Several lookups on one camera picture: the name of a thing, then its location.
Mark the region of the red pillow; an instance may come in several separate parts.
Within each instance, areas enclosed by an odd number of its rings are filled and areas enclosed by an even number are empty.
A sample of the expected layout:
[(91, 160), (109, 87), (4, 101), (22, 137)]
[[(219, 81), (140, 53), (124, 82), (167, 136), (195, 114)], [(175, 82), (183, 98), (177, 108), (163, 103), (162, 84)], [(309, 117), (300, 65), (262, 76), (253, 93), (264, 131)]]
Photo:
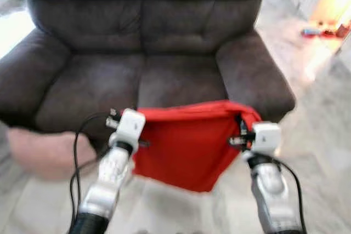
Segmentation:
[(133, 155), (133, 174), (191, 192), (210, 192), (240, 153), (227, 141), (238, 135), (235, 116), (248, 130), (261, 115), (250, 106), (218, 100), (171, 108), (140, 108), (148, 149)]

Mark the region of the grey fabric sofa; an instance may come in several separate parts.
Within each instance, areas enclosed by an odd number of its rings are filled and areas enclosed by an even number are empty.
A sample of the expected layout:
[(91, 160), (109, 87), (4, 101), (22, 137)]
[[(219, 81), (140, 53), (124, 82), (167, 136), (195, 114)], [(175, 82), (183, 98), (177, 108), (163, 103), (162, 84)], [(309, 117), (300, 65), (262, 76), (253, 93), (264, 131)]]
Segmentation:
[(0, 58), (0, 122), (68, 132), (110, 109), (230, 100), (280, 121), (291, 87), (255, 29), (262, 0), (26, 0)]

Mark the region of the person bare foot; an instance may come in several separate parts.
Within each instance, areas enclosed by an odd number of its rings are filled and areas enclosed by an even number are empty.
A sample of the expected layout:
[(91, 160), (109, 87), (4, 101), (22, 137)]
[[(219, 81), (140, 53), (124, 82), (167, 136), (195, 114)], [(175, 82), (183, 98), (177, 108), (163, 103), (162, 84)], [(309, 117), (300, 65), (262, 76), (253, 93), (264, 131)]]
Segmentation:
[(78, 165), (97, 156), (84, 134), (40, 134), (15, 127), (8, 129), (7, 139), (11, 158), (22, 169), (45, 181), (68, 180), (73, 175), (73, 148), (77, 149)]

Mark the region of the red toy pile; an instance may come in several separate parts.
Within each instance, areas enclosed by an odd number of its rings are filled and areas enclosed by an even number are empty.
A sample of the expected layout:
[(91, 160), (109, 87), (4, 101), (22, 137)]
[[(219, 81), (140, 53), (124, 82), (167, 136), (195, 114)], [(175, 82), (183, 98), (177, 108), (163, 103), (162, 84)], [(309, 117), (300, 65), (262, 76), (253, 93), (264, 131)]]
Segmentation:
[(351, 21), (314, 21), (301, 29), (303, 38), (344, 39), (351, 32)]

